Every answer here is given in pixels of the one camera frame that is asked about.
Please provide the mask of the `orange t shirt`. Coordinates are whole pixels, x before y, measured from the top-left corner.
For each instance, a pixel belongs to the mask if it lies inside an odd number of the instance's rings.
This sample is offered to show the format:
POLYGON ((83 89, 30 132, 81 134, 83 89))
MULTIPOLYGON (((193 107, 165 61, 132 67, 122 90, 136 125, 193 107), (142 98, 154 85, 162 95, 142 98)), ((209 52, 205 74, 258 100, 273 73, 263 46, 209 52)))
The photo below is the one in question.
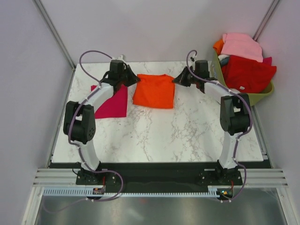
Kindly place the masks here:
POLYGON ((157 109, 174 108, 175 83, 173 83, 173 77, 166 74, 139 74, 138 78, 140 81, 133 94, 134 105, 157 109))

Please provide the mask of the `magenta t shirt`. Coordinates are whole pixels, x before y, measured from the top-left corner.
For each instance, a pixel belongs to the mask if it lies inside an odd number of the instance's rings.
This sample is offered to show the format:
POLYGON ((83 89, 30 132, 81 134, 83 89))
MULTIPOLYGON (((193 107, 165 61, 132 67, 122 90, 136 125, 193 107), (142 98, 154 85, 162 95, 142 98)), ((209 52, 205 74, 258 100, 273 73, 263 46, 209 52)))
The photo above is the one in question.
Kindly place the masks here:
POLYGON ((125 118, 127 116, 128 88, 121 86, 119 91, 105 101, 95 112, 95 119, 125 118))

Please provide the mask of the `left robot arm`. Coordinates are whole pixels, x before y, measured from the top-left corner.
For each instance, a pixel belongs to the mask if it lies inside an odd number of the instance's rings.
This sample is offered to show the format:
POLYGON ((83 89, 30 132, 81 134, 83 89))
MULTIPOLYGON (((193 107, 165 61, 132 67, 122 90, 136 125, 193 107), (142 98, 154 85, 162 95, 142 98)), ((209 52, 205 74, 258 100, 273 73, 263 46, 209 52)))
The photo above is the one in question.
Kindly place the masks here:
POLYGON ((140 82, 131 67, 123 60, 113 59, 109 70, 81 102, 66 104, 63 132, 69 144, 76 146, 81 159, 81 168, 87 172, 87 180, 99 184, 103 173, 99 169, 100 160, 96 155, 93 138, 96 133, 95 111, 113 97, 122 86, 129 87, 140 82))

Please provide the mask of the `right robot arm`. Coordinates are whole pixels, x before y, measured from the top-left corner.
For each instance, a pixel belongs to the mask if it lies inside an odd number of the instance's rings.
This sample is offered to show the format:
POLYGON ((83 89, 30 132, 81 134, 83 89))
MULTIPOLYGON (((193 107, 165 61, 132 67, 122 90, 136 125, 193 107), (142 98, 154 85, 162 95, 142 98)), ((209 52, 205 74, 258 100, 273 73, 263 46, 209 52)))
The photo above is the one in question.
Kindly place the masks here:
POLYGON ((194 66, 186 65, 172 82, 185 87, 194 84, 202 93, 220 103, 219 121, 224 141, 216 168, 209 174, 219 184, 242 185, 239 167, 244 166, 238 162, 236 155, 241 137, 248 134, 253 126, 248 94, 235 93, 210 77, 206 60, 197 60, 194 66))

